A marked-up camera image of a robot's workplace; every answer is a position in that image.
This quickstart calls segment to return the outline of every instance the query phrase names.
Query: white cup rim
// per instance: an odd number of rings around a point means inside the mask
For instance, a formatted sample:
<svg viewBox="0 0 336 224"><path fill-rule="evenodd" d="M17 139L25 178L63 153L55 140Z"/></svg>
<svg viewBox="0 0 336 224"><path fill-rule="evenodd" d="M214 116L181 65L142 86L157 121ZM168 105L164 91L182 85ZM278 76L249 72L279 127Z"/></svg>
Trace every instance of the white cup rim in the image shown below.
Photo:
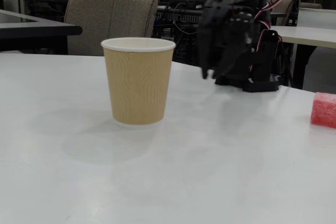
<svg viewBox="0 0 336 224"><path fill-rule="evenodd" d="M101 43L101 46L121 52L162 52L174 49L176 44L165 39L127 37L106 39Z"/></svg>

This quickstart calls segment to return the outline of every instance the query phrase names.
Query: black wire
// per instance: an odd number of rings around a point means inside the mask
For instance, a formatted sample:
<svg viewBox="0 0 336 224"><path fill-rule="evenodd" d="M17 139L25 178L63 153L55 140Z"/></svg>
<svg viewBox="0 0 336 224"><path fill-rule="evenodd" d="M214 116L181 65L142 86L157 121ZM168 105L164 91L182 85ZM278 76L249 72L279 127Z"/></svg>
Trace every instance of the black wire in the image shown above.
<svg viewBox="0 0 336 224"><path fill-rule="evenodd" d="M281 51L282 51L282 55L283 55L283 58L284 58L283 60L285 62L285 66L286 66L286 71L287 71L287 74L288 74L289 82L290 82L290 85L292 86L292 88L294 88L293 77L292 77L292 74L291 74L290 69L289 69L289 62L288 62L287 56L285 54L285 48L283 46L282 37L280 35L279 35L279 37L281 39L281 42L280 42Z"/></svg>

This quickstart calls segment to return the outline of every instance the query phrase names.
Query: chair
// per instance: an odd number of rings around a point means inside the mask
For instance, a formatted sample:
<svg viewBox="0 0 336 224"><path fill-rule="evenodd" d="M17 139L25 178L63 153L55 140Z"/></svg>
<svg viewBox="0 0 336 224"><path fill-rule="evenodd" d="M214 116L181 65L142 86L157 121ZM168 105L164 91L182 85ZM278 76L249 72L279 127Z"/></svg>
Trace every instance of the chair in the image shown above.
<svg viewBox="0 0 336 224"><path fill-rule="evenodd" d="M285 18L277 19L277 26L285 26L287 24L294 2L295 0L282 0L277 6L274 7L274 13L286 13Z"/></svg>
<svg viewBox="0 0 336 224"><path fill-rule="evenodd" d="M65 23L83 28L68 37L70 55L103 56L108 38L150 37L158 0L69 0Z"/></svg>

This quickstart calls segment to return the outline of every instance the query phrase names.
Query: white wire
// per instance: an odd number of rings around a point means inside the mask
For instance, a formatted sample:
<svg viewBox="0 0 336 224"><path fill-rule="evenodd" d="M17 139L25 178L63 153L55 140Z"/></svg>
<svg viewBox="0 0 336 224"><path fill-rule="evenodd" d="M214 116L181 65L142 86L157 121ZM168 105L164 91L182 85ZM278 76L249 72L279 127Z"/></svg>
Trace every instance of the white wire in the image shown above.
<svg viewBox="0 0 336 224"><path fill-rule="evenodd" d="M183 33L185 33L185 34L188 34L188 35L193 35L193 34L195 34L196 32L194 32L194 33L187 33L186 31L183 31L183 30L181 30L178 26L177 26L177 24L176 23L174 23L174 25L178 28L178 30L180 30L181 32L183 32Z"/></svg>
<svg viewBox="0 0 336 224"><path fill-rule="evenodd" d="M179 5L182 5L182 4L184 4L184 3L178 3L178 4L176 5L176 7L175 7L175 9L174 9L174 11L173 11L173 17L175 16L175 11L176 11L177 7L178 7ZM196 32L194 32L194 33L187 33L186 31L183 31L182 29L180 29L180 28L178 27L178 25L176 24L175 20L173 20L173 23L174 23L174 25L178 28L178 30L180 30L181 32L183 32L183 33L185 33L185 34L193 35L193 34L196 33Z"/></svg>

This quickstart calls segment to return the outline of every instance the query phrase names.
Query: desk leg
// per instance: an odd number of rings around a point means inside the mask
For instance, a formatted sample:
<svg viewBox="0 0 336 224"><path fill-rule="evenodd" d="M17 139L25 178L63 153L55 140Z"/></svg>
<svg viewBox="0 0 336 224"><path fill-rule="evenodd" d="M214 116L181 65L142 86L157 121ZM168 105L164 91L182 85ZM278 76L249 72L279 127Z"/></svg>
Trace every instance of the desk leg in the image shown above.
<svg viewBox="0 0 336 224"><path fill-rule="evenodd" d="M67 55L68 54L68 37L67 36L57 36L53 37L53 44L51 49L56 55Z"/></svg>
<svg viewBox="0 0 336 224"><path fill-rule="evenodd" d="M306 65L315 49L314 46L298 45L293 73L293 81L297 89L303 88Z"/></svg>

